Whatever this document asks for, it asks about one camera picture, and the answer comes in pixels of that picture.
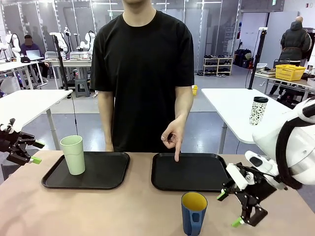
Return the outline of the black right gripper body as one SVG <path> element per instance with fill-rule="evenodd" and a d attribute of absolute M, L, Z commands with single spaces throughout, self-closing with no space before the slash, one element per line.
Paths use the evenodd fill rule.
<path fill-rule="evenodd" d="M 254 173 L 253 179 L 254 185 L 248 185 L 244 190 L 237 187 L 235 190 L 235 195 L 241 204 L 247 202 L 248 205 L 258 205 L 277 190 L 262 174 Z"/>

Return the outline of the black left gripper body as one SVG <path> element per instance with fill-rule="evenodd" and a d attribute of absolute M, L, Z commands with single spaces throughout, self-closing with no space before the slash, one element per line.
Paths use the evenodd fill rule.
<path fill-rule="evenodd" d="M 13 131 L 9 133 L 8 131 L 0 132 L 0 151 L 1 152 L 16 152 L 20 151 L 18 144 L 18 139 L 21 132 Z"/>

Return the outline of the person's left hand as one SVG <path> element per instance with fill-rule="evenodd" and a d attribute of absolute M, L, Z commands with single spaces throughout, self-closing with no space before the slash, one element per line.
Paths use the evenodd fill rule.
<path fill-rule="evenodd" d="M 187 118 L 185 116 L 178 116 L 168 125 L 161 136 L 163 144 L 168 149 L 175 149 L 174 159 L 176 162 L 179 162 L 186 120 Z"/>

